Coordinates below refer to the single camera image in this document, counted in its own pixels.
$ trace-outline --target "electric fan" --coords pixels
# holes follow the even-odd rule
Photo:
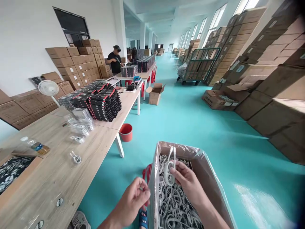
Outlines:
[[[59,91],[59,87],[54,81],[50,81],[50,80],[41,81],[38,85],[38,90],[44,95],[51,96],[51,98],[54,100],[57,106],[60,107],[59,103],[53,97]]]

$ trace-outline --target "water bottle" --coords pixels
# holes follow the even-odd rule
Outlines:
[[[50,148],[41,144],[34,138],[23,137],[20,139],[29,148],[35,150],[40,155],[45,155],[50,151]]]

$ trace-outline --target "doorway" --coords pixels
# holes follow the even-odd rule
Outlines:
[[[173,50],[174,44],[169,44],[168,51],[171,52]]]

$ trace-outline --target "metal cart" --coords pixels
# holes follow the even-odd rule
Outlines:
[[[220,50],[220,47],[195,49],[183,75],[178,76],[177,81],[182,79],[182,85],[189,81],[196,81],[195,85],[198,85],[200,81],[205,81],[218,59]]]

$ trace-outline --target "bottle cap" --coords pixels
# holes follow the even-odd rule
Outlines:
[[[28,139],[29,139],[28,137],[23,137],[23,138],[21,138],[20,140],[23,141],[23,142],[25,142],[25,141],[27,141]]]

